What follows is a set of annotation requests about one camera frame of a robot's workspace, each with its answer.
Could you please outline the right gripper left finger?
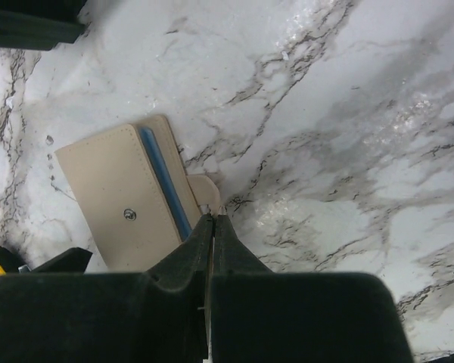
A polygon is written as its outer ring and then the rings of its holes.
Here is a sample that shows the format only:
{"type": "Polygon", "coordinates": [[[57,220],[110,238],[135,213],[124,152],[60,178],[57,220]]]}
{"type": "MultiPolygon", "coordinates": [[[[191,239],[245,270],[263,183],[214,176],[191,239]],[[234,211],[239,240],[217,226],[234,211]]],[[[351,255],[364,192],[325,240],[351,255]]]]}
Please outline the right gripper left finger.
{"type": "Polygon", "coordinates": [[[29,272],[0,277],[0,362],[200,362],[214,220],[153,268],[86,273],[73,248],[29,272]]]}

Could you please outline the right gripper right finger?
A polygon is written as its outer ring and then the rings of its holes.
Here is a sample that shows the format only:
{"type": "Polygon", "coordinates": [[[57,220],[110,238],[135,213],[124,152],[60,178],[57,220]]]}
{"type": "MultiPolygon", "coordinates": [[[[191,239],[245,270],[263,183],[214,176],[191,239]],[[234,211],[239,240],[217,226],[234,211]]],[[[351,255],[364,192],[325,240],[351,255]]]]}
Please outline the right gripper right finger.
{"type": "Polygon", "coordinates": [[[360,272],[275,273],[216,220],[210,283],[215,362],[411,362],[384,283],[360,272]]]}

